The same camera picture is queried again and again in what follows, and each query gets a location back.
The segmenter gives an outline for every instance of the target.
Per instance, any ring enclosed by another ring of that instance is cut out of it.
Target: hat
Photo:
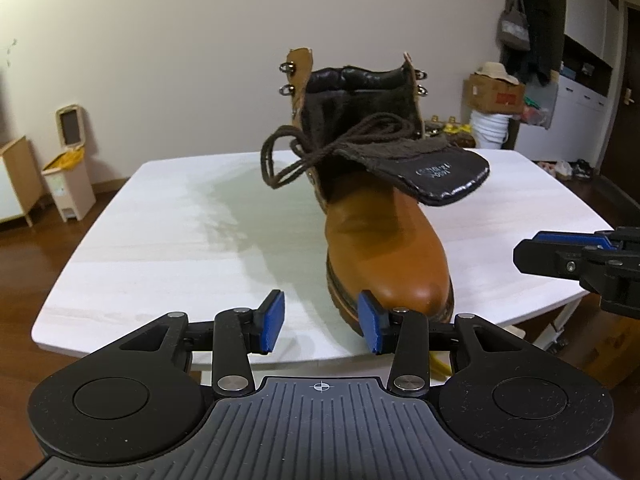
[[[507,74],[507,71],[504,68],[502,63],[496,63],[494,61],[487,61],[480,70],[476,70],[476,73],[479,75],[485,75],[491,77],[493,79],[501,79],[506,81],[507,83],[511,83],[512,85],[517,85],[520,82],[518,78],[513,75]]]

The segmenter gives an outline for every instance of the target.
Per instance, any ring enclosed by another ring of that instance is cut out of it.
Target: wooden cabinet
[[[25,137],[0,149],[0,222],[24,216],[43,195],[42,180]]]

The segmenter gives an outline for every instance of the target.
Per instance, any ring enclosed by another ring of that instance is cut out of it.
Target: yellow bag
[[[72,170],[75,168],[84,158],[84,146],[79,146],[74,150],[62,153],[57,156],[45,170],[52,170],[53,168],[59,168],[60,170]]]

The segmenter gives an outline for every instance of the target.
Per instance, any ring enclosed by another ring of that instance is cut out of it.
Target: boot sole
[[[344,290],[344,287],[340,284],[340,281],[336,278],[334,270],[329,263],[329,257],[326,260],[326,282],[329,289],[329,295],[331,296],[334,306],[340,312],[340,316],[349,324],[354,332],[362,335],[360,329],[360,323],[358,322],[358,305]],[[453,315],[453,284],[449,279],[449,296],[447,297],[447,303],[444,309],[435,316],[429,316],[429,321],[448,323]]]

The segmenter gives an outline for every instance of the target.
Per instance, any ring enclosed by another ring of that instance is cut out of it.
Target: boot tongue
[[[363,165],[369,173],[432,206],[464,198],[489,176],[489,163],[482,156],[447,146],[444,137],[345,143],[335,154]]]

